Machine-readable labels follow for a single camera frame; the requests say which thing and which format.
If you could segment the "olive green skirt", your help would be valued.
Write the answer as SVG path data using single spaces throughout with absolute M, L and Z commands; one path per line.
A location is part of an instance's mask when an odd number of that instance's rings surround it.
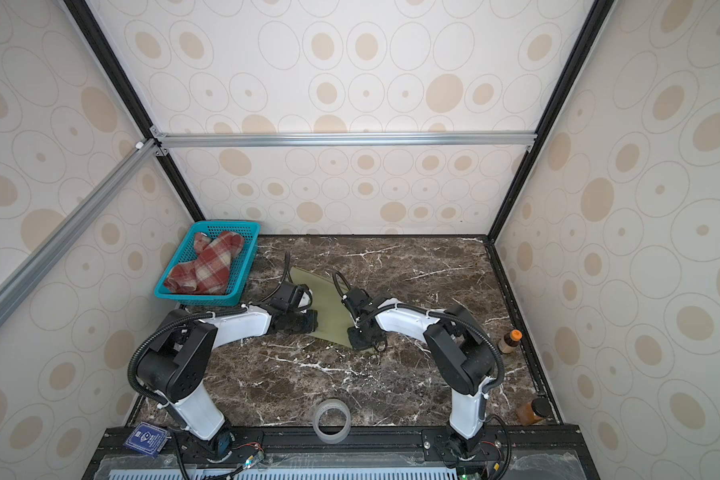
M 306 284 L 312 292 L 311 308 L 317 311 L 317 327 L 311 336 L 351 349 L 348 329 L 354 323 L 334 284 L 325 276 L 298 267 L 292 267 L 290 273 L 296 284 Z

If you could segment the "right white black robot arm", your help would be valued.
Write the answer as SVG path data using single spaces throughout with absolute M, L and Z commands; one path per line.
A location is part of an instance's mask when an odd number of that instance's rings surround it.
M 433 361 L 451 388 L 447 445 L 459 459 L 474 456 L 486 421 L 486 402 L 501 385 L 505 366 L 501 353 L 471 313 L 463 307 L 426 309 L 395 298 L 353 290 L 341 297 L 353 325 L 348 328 L 355 350 L 387 348 L 387 334 L 397 333 L 427 344 Z

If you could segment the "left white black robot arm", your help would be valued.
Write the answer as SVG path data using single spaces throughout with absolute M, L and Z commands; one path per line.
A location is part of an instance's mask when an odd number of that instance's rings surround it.
M 282 311 L 242 305 L 199 314 L 172 310 L 134 351 L 127 379 L 133 390 L 168 411 L 206 459 L 219 462 L 230 455 L 234 435 L 204 386 L 213 351 L 247 338 L 308 334 L 317 326 L 318 312 L 311 308 Z

